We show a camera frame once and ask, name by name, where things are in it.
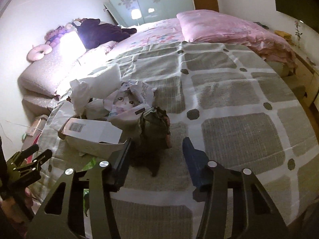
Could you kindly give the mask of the white cardboard box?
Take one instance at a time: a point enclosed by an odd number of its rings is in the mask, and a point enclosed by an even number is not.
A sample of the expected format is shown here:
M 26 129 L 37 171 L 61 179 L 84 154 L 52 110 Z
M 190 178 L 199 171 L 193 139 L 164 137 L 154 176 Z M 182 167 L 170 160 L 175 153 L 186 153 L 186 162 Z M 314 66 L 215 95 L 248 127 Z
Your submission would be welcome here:
M 107 159 L 124 147 L 122 130 L 108 121 L 71 118 L 60 134 L 70 147 L 99 158 Z

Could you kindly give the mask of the dark wrapper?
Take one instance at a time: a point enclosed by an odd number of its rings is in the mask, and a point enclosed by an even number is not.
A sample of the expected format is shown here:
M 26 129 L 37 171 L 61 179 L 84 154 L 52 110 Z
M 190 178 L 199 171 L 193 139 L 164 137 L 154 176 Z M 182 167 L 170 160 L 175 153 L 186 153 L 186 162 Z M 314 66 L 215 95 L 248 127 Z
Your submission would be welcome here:
M 131 164 L 134 167 L 146 167 L 152 177 L 160 169 L 161 154 L 171 148 L 170 119 L 166 110 L 152 107 L 138 119 L 138 138 L 135 140 Z

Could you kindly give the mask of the white tissue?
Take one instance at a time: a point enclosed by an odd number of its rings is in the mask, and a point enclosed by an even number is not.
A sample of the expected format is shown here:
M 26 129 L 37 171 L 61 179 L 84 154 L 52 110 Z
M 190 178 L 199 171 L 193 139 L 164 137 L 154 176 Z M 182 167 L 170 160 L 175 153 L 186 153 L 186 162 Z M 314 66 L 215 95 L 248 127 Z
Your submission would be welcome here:
M 70 100 L 77 116 L 89 120 L 98 120 L 109 115 L 103 99 L 90 96 L 91 87 L 85 81 L 77 79 L 70 82 Z

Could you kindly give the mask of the cat print plastic bag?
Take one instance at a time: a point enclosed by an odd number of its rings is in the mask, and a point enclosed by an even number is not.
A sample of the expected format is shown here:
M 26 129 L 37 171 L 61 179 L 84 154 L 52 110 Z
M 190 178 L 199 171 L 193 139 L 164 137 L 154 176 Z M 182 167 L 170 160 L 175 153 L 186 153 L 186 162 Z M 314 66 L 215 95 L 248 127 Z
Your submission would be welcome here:
M 137 119 L 141 113 L 152 107 L 156 91 L 157 87 L 143 81 L 124 81 L 118 90 L 103 100 L 104 109 L 109 113 L 106 119 Z

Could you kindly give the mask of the green pea snack packet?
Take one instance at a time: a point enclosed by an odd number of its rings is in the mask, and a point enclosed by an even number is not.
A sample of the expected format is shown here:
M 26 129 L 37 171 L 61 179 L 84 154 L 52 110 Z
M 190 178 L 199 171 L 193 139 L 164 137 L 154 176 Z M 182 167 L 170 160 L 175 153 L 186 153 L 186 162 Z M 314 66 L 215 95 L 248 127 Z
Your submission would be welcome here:
M 84 179 L 85 181 L 89 181 L 89 176 L 87 175 L 87 172 L 91 170 L 96 165 L 96 157 L 93 157 L 82 169 L 82 171 L 85 172 Z M 90 207 L 89 203 L 89 187 L 88 185 L 85 185 L 85 188 L 83 190 L 83 211 L 85 216 L 88 216 L 88 210 Z

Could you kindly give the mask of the white foam packing piece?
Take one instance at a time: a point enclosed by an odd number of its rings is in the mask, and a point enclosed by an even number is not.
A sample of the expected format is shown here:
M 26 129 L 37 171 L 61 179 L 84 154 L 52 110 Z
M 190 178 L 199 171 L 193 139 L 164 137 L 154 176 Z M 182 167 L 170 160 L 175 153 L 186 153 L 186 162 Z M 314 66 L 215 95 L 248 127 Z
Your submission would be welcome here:
M 80 79 L 80 82 L 88 84 L 91 98 L 104 99 L 121 86 L 119 65 L 115 63 L 97 68 L 85 78 Z

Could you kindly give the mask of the grey bedside cabinet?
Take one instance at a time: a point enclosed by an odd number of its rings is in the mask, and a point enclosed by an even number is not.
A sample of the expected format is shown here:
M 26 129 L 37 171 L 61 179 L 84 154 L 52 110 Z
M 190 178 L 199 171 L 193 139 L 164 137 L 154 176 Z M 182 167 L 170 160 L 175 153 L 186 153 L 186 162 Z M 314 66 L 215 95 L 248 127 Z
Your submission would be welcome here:
M 35 118 L 33 124 L 27 128 L 27 131 L 22 137 L 22 151 L 37 143 L 47 120 L 48 116 L 45 114 Z

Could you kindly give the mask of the grey patterned headboard cushion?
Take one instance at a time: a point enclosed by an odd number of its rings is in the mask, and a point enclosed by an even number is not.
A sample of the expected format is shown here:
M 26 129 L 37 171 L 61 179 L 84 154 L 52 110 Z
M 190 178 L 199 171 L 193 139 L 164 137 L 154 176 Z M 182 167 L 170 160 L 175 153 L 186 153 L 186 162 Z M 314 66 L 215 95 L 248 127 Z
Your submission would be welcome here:
M 53 98 L 69 89 L 69 82 L 76 78 L 80 70 L 77 59 L 53 51 L 31 63 L 19 76 L 18 83 L 29 91 Z

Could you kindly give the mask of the pink neck pillow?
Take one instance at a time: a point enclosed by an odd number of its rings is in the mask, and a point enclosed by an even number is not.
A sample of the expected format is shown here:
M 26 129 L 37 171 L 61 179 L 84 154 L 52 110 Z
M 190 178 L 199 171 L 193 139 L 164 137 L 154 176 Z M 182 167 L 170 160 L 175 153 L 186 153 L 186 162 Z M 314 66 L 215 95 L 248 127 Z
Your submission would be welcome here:
M 47 44 L 34 46 L 27 54 L 27 60 L 35 62 L 52 52 L 52 47 Z

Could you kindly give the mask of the pink floral bed sheet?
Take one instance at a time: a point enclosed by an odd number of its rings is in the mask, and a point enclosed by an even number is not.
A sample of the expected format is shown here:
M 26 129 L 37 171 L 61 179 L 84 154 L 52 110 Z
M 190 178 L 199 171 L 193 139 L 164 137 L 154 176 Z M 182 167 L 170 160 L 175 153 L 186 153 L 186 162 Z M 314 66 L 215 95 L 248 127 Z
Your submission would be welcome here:
M 107 42 L 78 58 L 80 64 L 104 62 L 130 50 L 147 45 L 181 42 L 182 28 L 177 18 L 135 26 L 137 32 L 121 42 Z

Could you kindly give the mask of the pink folded duvet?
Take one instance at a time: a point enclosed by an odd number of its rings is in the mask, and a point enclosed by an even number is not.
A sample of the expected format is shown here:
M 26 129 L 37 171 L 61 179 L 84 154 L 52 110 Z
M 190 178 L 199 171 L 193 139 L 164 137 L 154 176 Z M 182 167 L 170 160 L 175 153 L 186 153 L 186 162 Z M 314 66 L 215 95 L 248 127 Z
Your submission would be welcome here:
M 247 46 L 266 61 L 297 69 L 296 56 L 289 43 L 256 23 L 213 10 L 191 10 L 176 15 L 185 41 Z

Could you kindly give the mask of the brown plush toys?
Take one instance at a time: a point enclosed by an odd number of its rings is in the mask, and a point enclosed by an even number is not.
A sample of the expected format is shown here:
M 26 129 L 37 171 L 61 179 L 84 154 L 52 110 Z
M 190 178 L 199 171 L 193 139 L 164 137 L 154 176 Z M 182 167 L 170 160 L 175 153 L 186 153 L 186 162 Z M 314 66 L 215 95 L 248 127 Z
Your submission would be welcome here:
M 45 44 L 54 48 L 60 43 L 61 38 L 72 31 L 77 31 L 75 24 L 68 23 L 65 26 L 60 25 L 56 29 L 52 29 L 44 36 Z

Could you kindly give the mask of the dark purple plush toy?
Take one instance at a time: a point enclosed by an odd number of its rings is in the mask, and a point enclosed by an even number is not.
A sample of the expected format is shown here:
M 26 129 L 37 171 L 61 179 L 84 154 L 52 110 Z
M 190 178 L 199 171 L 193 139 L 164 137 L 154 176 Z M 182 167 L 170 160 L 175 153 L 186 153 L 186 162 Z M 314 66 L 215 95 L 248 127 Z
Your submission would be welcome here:
M 79 25 L 72 25 L 77 29 L 79 38 L 86 49 L 94 49 L 107 42 L 121 42 L 137 32 L 136 28 L 121 28 L 110 23 L 101 24 L 100 19 L 84 18 Z

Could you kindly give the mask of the grey upholstered bed frame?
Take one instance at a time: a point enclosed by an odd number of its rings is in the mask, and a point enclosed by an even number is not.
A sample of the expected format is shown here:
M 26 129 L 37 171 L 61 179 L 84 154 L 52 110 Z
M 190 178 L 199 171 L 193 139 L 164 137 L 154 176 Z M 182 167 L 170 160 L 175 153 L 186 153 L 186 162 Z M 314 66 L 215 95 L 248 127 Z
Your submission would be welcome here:
M 22 103 L 36 117 L 42 115 L 49 116 L 52 110 L 57 106 L 58 99 L 25 96 Z

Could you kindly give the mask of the black wall television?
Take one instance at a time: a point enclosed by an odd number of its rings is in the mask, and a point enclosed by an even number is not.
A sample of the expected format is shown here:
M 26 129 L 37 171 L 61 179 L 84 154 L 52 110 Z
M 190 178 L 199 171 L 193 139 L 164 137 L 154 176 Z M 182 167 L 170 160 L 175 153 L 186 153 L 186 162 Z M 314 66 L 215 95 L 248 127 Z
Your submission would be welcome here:
M 306 23 L 311 19 L 312 10 L 306 0 L 275 0 L 276 11 Z

